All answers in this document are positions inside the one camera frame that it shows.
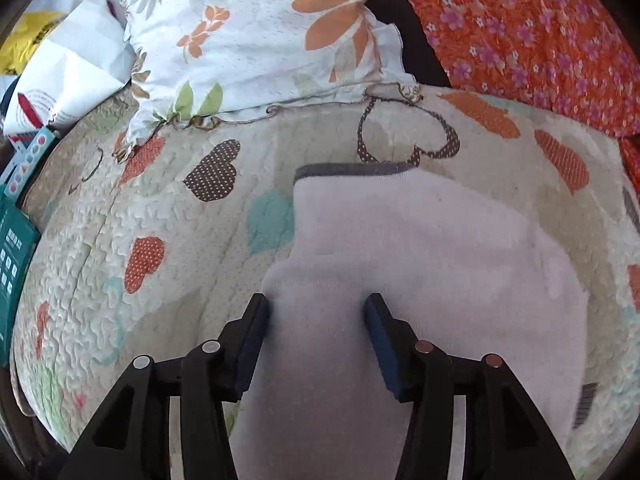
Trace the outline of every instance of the white paper bag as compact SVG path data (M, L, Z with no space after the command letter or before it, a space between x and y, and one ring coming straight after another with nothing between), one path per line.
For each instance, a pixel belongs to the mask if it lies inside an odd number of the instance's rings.
M4 120L14 136L51 123L67 132L129 81L135 53L105 0L87 0L43 41L24 69Z

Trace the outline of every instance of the brown polka dot heart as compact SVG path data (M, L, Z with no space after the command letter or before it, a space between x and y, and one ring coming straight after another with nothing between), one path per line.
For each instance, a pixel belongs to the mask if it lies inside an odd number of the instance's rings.
M163 258L164 242L160 238L136 238L124 271L124 289L129 294L137 292L144 279L158 270Z
M240 143L237 140L221 142L187 175L183 181L185 186L201 202L212 202L228 196L236 183L236 168L231 162L239 152Z

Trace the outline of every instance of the white pillow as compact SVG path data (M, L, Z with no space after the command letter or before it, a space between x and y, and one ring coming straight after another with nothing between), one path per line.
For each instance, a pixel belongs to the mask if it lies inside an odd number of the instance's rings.
M126 144L193 116L249 121L269 105L354 102L368 84L415 83L395 27L366 0L122 0L139 58Z

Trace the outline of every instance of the mattress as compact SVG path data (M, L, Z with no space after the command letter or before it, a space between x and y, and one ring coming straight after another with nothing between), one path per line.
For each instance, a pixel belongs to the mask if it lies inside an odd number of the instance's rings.
M389 160L502 202L562 245L590 295L593 397L564 451L587 480L618 451L640 406L640 220L614 140L516 102L388 86L251 124L169 124L119 165L111 152L134 111L127 88L80 121L24 202L42 241L12 373L18 401L64 447L134 357L181 356L242 313L289 254L296 168Z

